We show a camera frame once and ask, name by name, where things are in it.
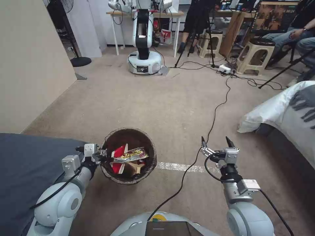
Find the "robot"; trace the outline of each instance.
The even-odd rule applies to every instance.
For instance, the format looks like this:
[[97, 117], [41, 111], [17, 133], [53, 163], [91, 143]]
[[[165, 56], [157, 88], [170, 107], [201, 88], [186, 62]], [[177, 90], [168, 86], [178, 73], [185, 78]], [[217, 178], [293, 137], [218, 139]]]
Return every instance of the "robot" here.
[[[211, 160], [221, 171], [219, 179], [224, 186], [224, 195], [228, 205], [226, 214], [228, 225], [235, 236], [273, 236], [274, 227], [269, 217], [253, 205], [253, 194], [260, 190], [256, 180], [243, 179], [236, 170], [239, 149], [227, 138], [228, 146], [222, 151], [213, 151], [202, 138], [200, 152]], [[78, 155], [62, 159], [65, 181], [49, 187], [33, 206], [34, 220], [27, 236], [66, 236], [69, 234], [85, 189], [100, 164], [104, 150], [97, 150], [96, 144], [86, 144], [77, 150], [84, 152], [80, 163]], [[162, 211], [146, 212], [123, 222], [111, 236], [131, 235], [205, 235], [218, 236], [214, 232], [190, 221], [189, 219]]]
[[[134, 16], [132, 44], [138, 51], [132, 52], [127, 58], [129, 70], [134, 74], [156, 74], [161, 69], [162, 57], [155, 51], [150, 51], [153, 34], [153, 9], [151, 0], [135, 0], [137, 11]], [[119, 3], [119, 0], [109, 0], [110, 8], [131, 13], [132, 6]], [[162, 12], [172, 6], [172, 0], [162, 0], [159, 10]]]

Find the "white tape line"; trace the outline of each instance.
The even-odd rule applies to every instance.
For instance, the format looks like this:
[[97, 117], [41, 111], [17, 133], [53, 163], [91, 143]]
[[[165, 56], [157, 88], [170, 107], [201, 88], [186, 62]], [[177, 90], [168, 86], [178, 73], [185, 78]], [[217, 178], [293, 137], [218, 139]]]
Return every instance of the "white tape line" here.
[[[168, 162], [158, 162], [157, 168], [159, 169], [168, 169], [168, 170], [180, 170], [185, 171], [187, 168], [190, 167], [190, 165], [184, 165], [184, 164], [177, 164], [177, 163], [168, 163]], [[209, 167], [209, 171], [213, 173], [220, 173], [219, 169], [216, 167]], [[192, 166], [188, 172], [199, 172], [203, 173], [206, 172], [205, 168], [202, 166]]]

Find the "tripod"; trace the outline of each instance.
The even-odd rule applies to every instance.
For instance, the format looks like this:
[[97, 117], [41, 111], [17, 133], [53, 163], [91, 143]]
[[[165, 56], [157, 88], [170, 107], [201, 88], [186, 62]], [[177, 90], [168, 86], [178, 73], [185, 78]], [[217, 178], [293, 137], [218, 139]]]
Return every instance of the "tripod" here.
[[301, 56], [300, 58], [295, 59], [294, 61], [292, 61], [292, 63], [284, 68], [282, 71], [280, 71], [278, 74], [276, 74], [274, 77], [272, 77], [270, 80], [268, 80], [266, 83], [262, 84], [261, 86], [259, 86], [258, 88], [261, 89], [263, 86], [265, 86], [266, 84], [268, 84], [270, 81], [274, 80], [275, 78], [277, 78], [279, 75], [281, 75], [283, 72], [287, 71], [288, 69], [290, 69], [292, 66], [298, 64], [300, 61], [302, 61], [304, 58], [306, 58], [307, 56], [309, 56], [310, 54], [312, 54], [313, 52], [315, 52], [315, 48], [313, 48], [312, 50], [308, 51], [307, 53], [305, 53], [303, 56]]
[[[203, 8], [204, 8], [205, 4], [201, 4], [201, 1], [202, 1], [202, 0], [200, 0], [199, 4], [196, 6], [196, 8], [199, 8], [199, 9], [203, 9]], [[176, 64], [175, 64], [174, 68], [177, 68], [177, 64], [178, 64], [178, 62], [179, 62], [181, 56], [183, 55], [183, 53], [184, 53], [184, 51], [185, 51], [185, 48], [186, 48], [186, 46], [187, 46], [187, 44], [188, 44], [188, 39], [190, 39], [191, 37], [193, 37], [193, 42], [192, 42], [192, 44], [191, 44], [191, 46], [190, 46], [190, 49], [189, 49], [189, 52], [188, 52], [187, 57], [189, 57], [190, 50], [191, 50], [192, 47], [193, 47], [194, 40], [195, 40], [195, 39], [199, 39], [199, 36], [197, 36], [197, 32], [196, 32], [196, 31], [197, 31], [197, 27], [198, 27], [198, 25], [199, 25], [199, 22], [201, 22], [201, 20], [202, 20], [202, 19], [201, 19], [202, 17], [203, 17], [203, 14], [202, 14], [202, 13], [199, 14], [198, 19], [197, 19], [197, 20], [195, 21], [195, 23], [194, 23], [194, 27], [190, 30], [189, 35], [188, 35], [188, 38], [187, 38], [187, 40], [186, 40], [186, 42], [185, 42], [185, 45], [184, 45], [184, 50], [181, 52], [181, 54], [180, 54], [180, 56], [179, 56], [179, 58], [178, 58], [178, 60], [177, 60], [177, 62], [176, 62]], [[210, 24], [209, 16], [207, 17], [207, 25], [208, 25], [208, 29], [209, 29], [209, 39], [208, 39], [208, 40], [209, 40], [209, 42], [210, 42], [210, 50], [211, 50], [211, 58], [212, 58], [212, 65], [211, 65], [211, 67], [212, 67], [212, 68], [219, 68], [219, 66], [217, 66], [217, 65], [214, 64], [213, 48], [212, 48], [212, 37], [211, 37], [211, 24]]]

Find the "beige stool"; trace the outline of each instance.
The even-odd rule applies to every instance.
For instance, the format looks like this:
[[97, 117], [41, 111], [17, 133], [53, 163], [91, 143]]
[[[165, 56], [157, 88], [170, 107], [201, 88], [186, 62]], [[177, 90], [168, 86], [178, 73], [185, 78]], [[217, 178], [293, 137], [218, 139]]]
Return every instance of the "beige stool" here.
[[[220, 30], [211, 30], [211, 39], [212, 42], [214, 42], [216, 39], [218, 40], [218, 42], [216, 44], [212, 44], [212, 51], [213, 51], [213, 57], [215, 58], [218, 53], [219, 53], [219, 49], [221, 46], [221, 42], [222, 42], [222, 36], [223, 36], [223, 32]], [[209, 34], [209, 30], [206, 30], [205, 34], [201, 34], [200, 35], [201, 38], [204, 39], [200, 39], [198, 41], [197, 44], [197, 48], [199, 51], [199, 57], [210, 57], [211, 56], [211, 50], [210, 50], [210, 34]]]
[[[251, 39], [243, 48], [237, 59], [237, 74], [244, 74], [246, 70], [258, 71], [258, 75], [262, 74], [265, 69], [275, 43], [269, 39]], [[264, 61], [261, 61], [262, 55], [267, 52]]]

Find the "floor fan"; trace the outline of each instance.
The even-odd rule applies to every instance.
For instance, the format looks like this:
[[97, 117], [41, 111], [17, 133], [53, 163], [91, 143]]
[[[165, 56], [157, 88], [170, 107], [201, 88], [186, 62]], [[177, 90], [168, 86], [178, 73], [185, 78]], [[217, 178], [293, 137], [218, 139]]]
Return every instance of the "floor fan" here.
[[74, 0], [52, 0], [47, 6], [47, 10], [52, 18], [52, 21], [57, 29], [65, 28], [67, 32], [68, 39], [73, 47], [73, 51], [75, 54], [75, 58], [72, 58], [71, 64], [73, 67], [81, 67], [86, 66], [92, 62], [92, 60], [88, 57], [80, 57], [73, 43], [72, 37], [70, 35], [71, 31], [69, 30], [69, 26], [65, 21], [65, 17], [67, 17], [67, 13], [69, 13], [73, 8]]

